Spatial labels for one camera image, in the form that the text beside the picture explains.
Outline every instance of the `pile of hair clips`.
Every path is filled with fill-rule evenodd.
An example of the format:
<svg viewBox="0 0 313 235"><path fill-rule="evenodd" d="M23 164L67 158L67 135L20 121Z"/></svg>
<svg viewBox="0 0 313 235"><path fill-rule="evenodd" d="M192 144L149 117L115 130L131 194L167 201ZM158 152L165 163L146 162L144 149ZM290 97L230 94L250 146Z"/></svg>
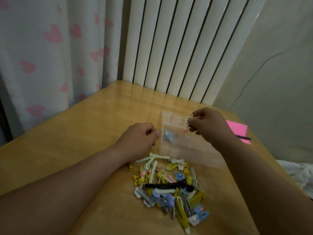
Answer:
<svg viewBox="0 0 313 235"><path fill-rule="evenodd" d="M164 169L158 160L170 161ZM186 234L190 234L189 224L197 226L209 216L208 211L201 207L205 194L200 190L194 168L188 169L183 159L171 159L150 153L148 157L129 164L132 171L133 164L143 163L139 174L134 175L135 195L143 198L147 207L158 206L164 214L170 213L171 218L178 218Z"/></svg>

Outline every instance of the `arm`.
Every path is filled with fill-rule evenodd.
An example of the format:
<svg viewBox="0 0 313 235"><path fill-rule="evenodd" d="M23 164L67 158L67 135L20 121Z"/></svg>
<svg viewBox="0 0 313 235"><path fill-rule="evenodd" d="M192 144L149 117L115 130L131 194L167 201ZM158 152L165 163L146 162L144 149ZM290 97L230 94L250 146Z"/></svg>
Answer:
<svg viewBox="0 0 313 235"><path fill-rule="evenodd" d="M135 124L113 146L2 195L0 234L66 234L105 180L142 158L158 138L153 124Z"/></svg>
<svg viewBox="0 0 313 235"><path fill-rule="evenodd" d="M193 116L189 130L222 154L260 234L313 234L313 203L305 195L241 142L218 111Z"/></svg>

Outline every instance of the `pink heart pattern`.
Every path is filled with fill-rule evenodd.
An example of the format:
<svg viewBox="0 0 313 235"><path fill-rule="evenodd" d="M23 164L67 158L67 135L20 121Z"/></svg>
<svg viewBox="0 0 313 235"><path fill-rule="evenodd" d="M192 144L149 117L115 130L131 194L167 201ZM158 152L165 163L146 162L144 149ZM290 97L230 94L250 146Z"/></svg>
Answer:
<svg viewBox="0 0 313 235"><path fill-rule="evenodd" d="M64 92L64 93L67 93L67 84L64 83L61 88L60 88L60 91Z"/></svg>
<svg viewBox="0 0 313 235"><path fill-rule="evenodd" d="M99 23L99 16L97 14L95 14L95 24Z"/></svg>
<svg viewBox="0 0 313 235"><path fill-rule="evenodd" d="M8 0L0 0L0 9L9 9L9 4L7 3Z"/></svg>
<svg viewBox="0 0 313 235"><path fill-rule="evenodd" d="M74 28L69 30L71 35L73 35L74 37L81 39L82 35L81 35L81 29L79 27L78 24L74 24Z"/></svg>
<svg viewBox="0 0 313 235"><path fill-rule="evenodd" d="M34 117L41 117L42 111L44 111L45 109L46 108L44 106L41 106L41 105L26 107L27 112Z"/></svg>
<svg viewBox="0 0 313 235"><path fill-rule="evenodd" d="M59 28L53 24L50 26L51 32L45 32L45 39L51 43L61 43L61 34Z"/></svg>
<svg viewBox="0 0 313 235"><path fill-rule="evenodd" d="M87 98L86 95L83 94L83 93L81 93L81 94L78 96L78 99L79 99L80 101L83 101L83 100L86 99L86 98Z"/></svg>
<svg viewBox="0 0 313 235"><path fill-rule="evenodd" d="M34 65L30 62L27 62L27 61L21 61L20 64L23 67L24 73L32 73L37 68L36 65Z"/></svg>
<svg viewBox="0 0 313 235"><path fill-rule="evenodd" d="M103 57L103 48L99 49L99 54L101 57Z"/></svg>
<svg viewBox="0 0 313 235"><path fill-rule="evenodd" d="M110 28L113 28L113 27L114 27L113 21L109 21L109 27L110 27Z"/></svg>
<svg viewBox="0 0 313 235"><path fill-rule="evenodd" d="M77 72L78 72L79 75L81 75L82 77L85 75L85 71L84 71L84 69L82 69L82 68L78 69Z"/></svg>
<svg viewBox="0 0 313 235"><path fill-rule="evenodd" d="M99 53L98 52L90 52L89 55L91 56L92 60L94 62L97 62L98 61L98 55Z"/></svg>
<svg viewBox="0 0 313 235"><path fill-rule="evenodd" d="M104 46L104 50L107 55L111 53L111 49L109 47Z"/></svg>

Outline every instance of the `wooden table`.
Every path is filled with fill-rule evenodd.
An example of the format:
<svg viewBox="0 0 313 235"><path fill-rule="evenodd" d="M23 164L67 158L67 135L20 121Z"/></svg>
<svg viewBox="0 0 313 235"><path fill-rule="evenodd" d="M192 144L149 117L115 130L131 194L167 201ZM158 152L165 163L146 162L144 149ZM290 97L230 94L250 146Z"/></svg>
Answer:
<svg viewBox="0 0 313 235"><path fill-rule="evenodd" d="M128 126L152 122L159 130L162 110L188 117L207 105L117 81L0 149L0 194L73 165L112 145ZM226 120L241 122L222 111ZM295 182L248 130L261 158L286 180ZM159 141L153 148L158 152ZM147 208L134 195L136 167L115 172L75 222L70 234L185 234L156 206ZM191 234L257 234L245 202L229 170L196 166L201 188L208 194L202 204L210 216Z"/></svg>

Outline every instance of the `pink sticky note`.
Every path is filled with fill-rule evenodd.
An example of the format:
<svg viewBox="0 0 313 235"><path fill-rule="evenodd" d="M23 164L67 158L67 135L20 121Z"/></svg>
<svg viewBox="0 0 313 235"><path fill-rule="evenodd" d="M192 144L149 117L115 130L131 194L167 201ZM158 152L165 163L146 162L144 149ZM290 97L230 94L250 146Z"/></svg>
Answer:
<svg viewBox="0 0 313 235"><path fill-rule="evenodd" d="M247 125L228 121L228 120L226 120L226 122L228 123L230 129L234 132L234 134L240 135L240 136L246 136L247 128L248 128ZM240 140L244 143L251 144L249 140L247 139L240 139Z"/></svg>

